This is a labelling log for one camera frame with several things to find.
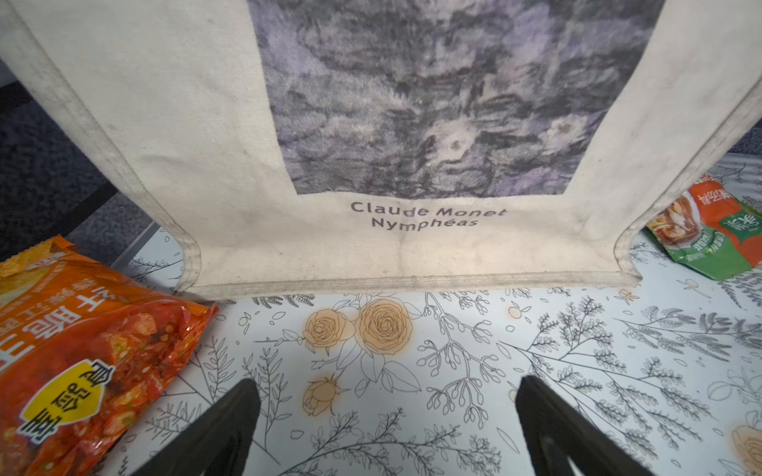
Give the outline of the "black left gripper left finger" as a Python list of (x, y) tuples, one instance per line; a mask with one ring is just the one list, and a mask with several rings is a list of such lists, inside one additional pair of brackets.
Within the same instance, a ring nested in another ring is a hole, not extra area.
[(242, 475), (260, 409), (254, 380), (239, 381), (136, 474)]

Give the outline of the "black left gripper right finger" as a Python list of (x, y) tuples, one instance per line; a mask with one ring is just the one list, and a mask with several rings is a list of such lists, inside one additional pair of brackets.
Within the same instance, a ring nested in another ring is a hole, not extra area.
[(541, 379), (521, 380), (515, 401), (534, 472), (553, 475), (649, 475)]

